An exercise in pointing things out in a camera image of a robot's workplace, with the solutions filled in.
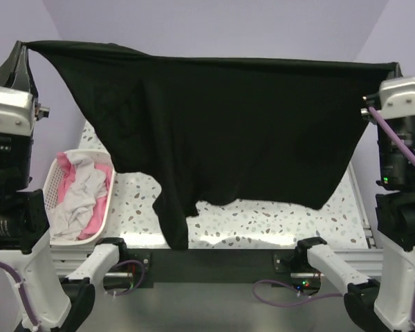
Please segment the black t shirt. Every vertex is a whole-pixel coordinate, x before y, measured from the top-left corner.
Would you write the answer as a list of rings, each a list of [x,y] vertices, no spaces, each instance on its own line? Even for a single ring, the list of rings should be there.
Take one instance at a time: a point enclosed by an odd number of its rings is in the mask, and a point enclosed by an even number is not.
[[[389,63],[148,55],[117,44],[32,41],[119,173],[153,177],[170,248],[196,204],[238,199],[318,210],[346,172]]]

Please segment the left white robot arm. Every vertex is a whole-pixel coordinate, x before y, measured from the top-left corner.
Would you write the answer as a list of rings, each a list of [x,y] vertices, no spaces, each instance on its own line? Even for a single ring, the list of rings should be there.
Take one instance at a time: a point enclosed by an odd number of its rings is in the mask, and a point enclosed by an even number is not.
[[[73,273],[57,276],[41,190],[28,191],[33,130],[40,106],[26,46],[17,42],[0,66],[0,268],[20,298],[26,331],[77,331],[90,316],[98,285],[129,265],[125,242],[102,239]]]

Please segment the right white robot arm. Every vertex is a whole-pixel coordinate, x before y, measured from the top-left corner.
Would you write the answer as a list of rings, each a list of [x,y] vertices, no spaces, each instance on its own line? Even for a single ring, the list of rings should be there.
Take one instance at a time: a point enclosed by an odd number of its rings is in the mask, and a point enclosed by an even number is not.
[[[365,102],[362,115],[378,128],[378,185],[385,190],[376,196],[381,279],[351,267],[319,237],[301,240],[293,262],[323,273],[363,331],[415,331],[415,78],[396,67]]]

